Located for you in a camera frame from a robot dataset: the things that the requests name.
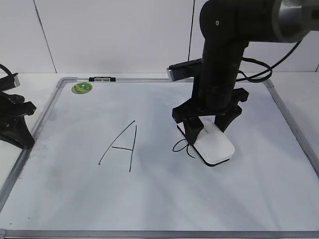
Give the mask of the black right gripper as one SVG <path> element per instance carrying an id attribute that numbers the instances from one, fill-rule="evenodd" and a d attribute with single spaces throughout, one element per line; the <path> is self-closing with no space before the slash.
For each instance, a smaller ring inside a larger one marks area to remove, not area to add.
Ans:
<path id="1" fill-rule="evenodd" d="M 242 114 L 241 109 L 232 108 L 238 106 L 239 102 L 247 101 L 248 96 L 249 93 L 244 88 L 234 89 L 228 106 L 219 111 L 200 106 L 196 100 L 190 98 L 172 109 L 172 118 L 176 123 L 181 123 L 183 120 L 185 139 L 190 145 L 194 145 L 198 135 L 204 128 L 204 124 L 199 118 L 200 116 L 216 116 L 215 125 L 222 132 L 225 132 L 232 121 Z"/>

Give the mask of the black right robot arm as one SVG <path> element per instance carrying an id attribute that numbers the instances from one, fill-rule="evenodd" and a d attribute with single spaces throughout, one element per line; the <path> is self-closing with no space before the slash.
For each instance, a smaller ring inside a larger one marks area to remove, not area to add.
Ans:
<path id="1" fill-rule="evenodd" d="M 202 116 L 214 116 L 225 131 L 241 115 L 239 102 L 248 92 L 235 88 L 243 54 L 250 42 L 295 43 L 319 28 L 316 0 L 209 0 L 201 8 L 199 25 L 204 37 L 202 57 L 170 65 L 172 81 L 193 78 L 191 98 L 172 110 L 184 137 L 193 145 L 204 125 Z"/>

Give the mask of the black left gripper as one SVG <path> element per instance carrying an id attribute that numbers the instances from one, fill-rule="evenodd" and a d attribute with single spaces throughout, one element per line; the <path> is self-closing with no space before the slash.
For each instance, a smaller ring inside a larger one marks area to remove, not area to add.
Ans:
<path id="1" fill-rule="evenodd" d="M 36 106 L 17 94 L 0 93 L 0 139 L 20 149 L 30 149 L 35 140 L 31 135 L 25 116 L 35 113 Z"/>

